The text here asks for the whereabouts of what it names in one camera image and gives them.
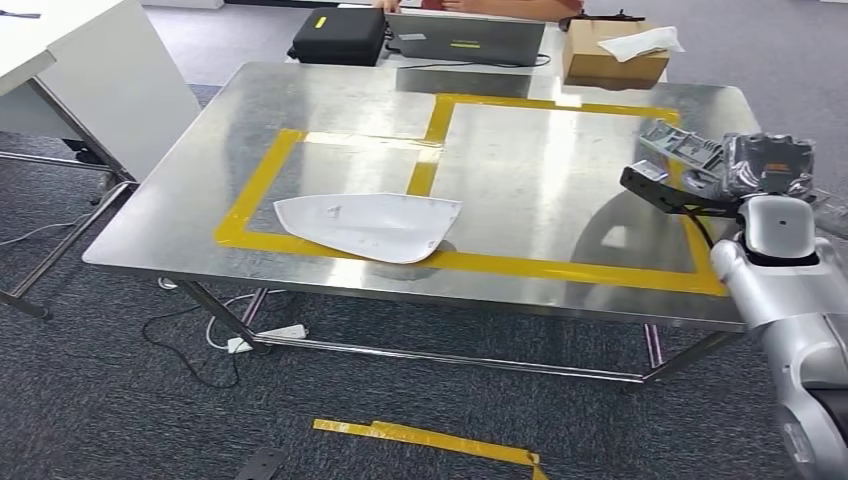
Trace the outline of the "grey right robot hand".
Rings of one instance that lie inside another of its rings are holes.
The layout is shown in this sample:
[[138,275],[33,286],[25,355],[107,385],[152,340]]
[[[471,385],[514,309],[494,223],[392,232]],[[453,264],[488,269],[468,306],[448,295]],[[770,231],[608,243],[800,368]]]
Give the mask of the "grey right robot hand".
[[684,189],[711,200],[755,194],[806,195],[812,188],[814,142],[787,134],[726,134],[719,161],[705,171],[687,170]]

